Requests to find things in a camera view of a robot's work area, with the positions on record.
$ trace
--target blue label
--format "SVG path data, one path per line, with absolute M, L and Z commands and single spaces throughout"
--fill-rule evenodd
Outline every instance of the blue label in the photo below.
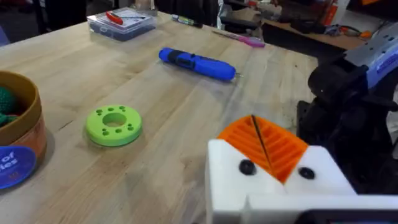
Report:
M 25 146 L 0 146 L 0 189 L 26 179 L 36 165 L 35 152 Z

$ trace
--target screwdriver handle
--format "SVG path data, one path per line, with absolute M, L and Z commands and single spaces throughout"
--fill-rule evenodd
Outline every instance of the screwdriver handle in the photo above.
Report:
M 226 62 L 168 47 L 163 48 L 159 52 L 159 58 L 164 62 L 172 63 L 220 80 L 232 80 L 236 73 L 235 68 Z

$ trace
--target green 3d printed ring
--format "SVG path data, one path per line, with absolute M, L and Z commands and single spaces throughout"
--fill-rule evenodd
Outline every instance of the green 3d printed ring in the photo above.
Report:
M 93 111 L 86 121 L 89 138 L 102 146 L 122 146 L 134 141 L 141 133 L 138 112 L 123 105 L 103 106 Z

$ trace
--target red object in case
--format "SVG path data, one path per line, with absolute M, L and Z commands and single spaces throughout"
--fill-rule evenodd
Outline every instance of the red object in case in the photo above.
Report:
M 116 24 L 119 24 L 119 25 L 123 25 L 122 18 L 120 18 L 115 13 L 109 11 L 109 12 L 105 12 L 105 15 L 110 21 L 112 21 L 112 22 L 114 22 Z

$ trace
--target orange fin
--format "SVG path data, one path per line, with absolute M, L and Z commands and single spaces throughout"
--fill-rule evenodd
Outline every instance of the orange fin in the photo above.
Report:
M 230 124 L 217 138 L 230 143 L 282 183 L 308 147 L 288 130 L 250 115 Z

